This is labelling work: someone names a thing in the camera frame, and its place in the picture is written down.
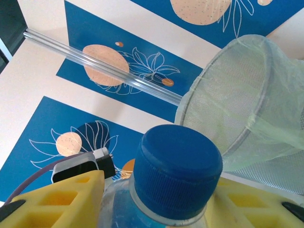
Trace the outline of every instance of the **clear plastic bottle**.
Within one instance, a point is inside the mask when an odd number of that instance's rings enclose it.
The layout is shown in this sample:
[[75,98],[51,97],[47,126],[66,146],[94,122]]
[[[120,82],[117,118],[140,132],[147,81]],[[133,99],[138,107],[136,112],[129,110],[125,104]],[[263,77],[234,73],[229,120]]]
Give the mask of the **clear plastic bottle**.
[[156,126],[142,137],[131,178],[104,192],[99,228],[207,228],[204,212],[222,168],[202,134]]

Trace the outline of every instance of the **yellow foam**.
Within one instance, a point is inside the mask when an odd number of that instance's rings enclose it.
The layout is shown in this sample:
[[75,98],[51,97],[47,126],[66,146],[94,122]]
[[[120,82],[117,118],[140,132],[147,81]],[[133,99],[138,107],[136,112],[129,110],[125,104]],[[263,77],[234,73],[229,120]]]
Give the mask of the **yellow foam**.
[[26,200],[0,228],[95,228],[104,172],[91,171],[15,197]]
[[209,228],[303,228],[290,213],[284,197],[221,178],[207,203]]
[[[0,228],[96,228],[103,171],[87,172],[17,196],[26,200]],[[284,197],[221,178],[208,201],[208,228],[303,228],[281,203]]]

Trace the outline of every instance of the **mesh net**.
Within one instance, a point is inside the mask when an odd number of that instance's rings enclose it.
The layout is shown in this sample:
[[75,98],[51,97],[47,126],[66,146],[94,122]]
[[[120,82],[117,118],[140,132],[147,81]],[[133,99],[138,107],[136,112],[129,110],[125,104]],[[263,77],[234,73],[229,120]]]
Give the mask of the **mesh net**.
[[224,171],[271,185],[281,179],[280,166],[304,161],[303,108],[304,62],[248,35],[229,43],[195,80],[176,123],[209,137]]

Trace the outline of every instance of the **peach circle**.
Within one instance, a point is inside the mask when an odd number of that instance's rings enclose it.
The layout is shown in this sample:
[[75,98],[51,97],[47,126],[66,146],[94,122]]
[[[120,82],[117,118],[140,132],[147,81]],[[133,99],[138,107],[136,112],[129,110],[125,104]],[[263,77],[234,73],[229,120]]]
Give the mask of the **peach circle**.
[[[93,44],[86,46],[83,49],[83,53],[90,55],[103,62],[106,62],[127,73],[129,72],[129,65],[127,61],[124,59],[124,57],[121,54],[119,54],[119,52],[115,51],[110,47]],[[87,67],[85,66],[85,71],[93,82],[103,86],[117,86],[123,83],[123,81],[121,80],[112,78],[109,75],[98,72],[88,66]]]
[[272,0],[257,0],[257,2],[261,6],[267,6],[272,2]]
[[56,140],[57,151],[65,157],[78,154],[81,149],[81,144],[81,138],[79,134],[75,132],[66,132]]
[[224,15],[232,0],[170,0],[175,14],[194,25],[212,24]]

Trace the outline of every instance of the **blue poster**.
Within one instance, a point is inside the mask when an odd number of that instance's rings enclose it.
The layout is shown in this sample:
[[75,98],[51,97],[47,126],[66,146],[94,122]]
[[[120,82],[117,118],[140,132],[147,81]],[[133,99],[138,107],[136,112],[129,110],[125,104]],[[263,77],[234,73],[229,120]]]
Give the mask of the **blue poster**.
[[[30,175],[55,160],[107,147],[115,164],[114,180],[128,178],[142,134],[61,102],[43,97],[0,170],[0,200]],[[51,184],[49,171],[24,192]]]
[[[202,68],[67,1],[70,46],[174,93],[184,95]],[[65,60],[57,75],[125,104],[174,121],[176,108],[122,81]]]
[[299,10],[303,0],[131,0],[223,48],[247,34],[267,36]]

